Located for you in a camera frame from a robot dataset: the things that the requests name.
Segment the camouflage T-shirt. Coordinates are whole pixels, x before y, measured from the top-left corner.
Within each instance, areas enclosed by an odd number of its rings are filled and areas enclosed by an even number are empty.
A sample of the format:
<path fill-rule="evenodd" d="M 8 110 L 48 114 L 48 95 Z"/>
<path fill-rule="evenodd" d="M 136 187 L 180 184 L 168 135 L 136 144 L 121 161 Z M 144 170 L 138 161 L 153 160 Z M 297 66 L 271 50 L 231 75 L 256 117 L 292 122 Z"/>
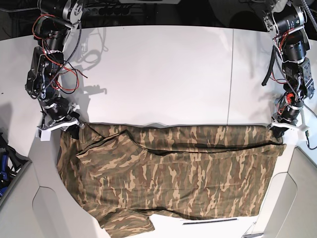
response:
<path fill-rule="evenodd" d="M 153 214 L 256 216 L 285 144 L 260 125 L 166 128 L 87 123 L 63 132 L 57 170 L 112 238 L 154 230 Z"/>

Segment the blue and black equipment pile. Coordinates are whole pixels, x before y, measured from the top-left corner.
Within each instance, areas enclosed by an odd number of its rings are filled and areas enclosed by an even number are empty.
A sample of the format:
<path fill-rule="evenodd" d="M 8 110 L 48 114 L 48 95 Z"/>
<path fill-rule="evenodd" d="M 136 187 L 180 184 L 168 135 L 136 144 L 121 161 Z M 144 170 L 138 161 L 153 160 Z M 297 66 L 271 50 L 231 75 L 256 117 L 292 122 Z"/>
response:
<path fill-rule="evenodd" d="M 18 156 L 16 150 L 9 146 L 0 132 L 0 197 L 4 198 L 9 186 L 17 177 L 19 171 L 28 162 L 27 158 Z"/>

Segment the black power strip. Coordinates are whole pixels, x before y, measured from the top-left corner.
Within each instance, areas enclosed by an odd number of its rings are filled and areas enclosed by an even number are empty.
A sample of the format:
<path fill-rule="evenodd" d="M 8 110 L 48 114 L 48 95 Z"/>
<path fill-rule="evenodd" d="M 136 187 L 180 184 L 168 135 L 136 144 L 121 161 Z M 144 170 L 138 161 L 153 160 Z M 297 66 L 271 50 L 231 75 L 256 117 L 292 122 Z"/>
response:
<path fill-rule="evenodd" d="M 127 16 L 131 13 L 131 8 L 95 6 L 86 8 L 85 13 L 90 16 Z"/>

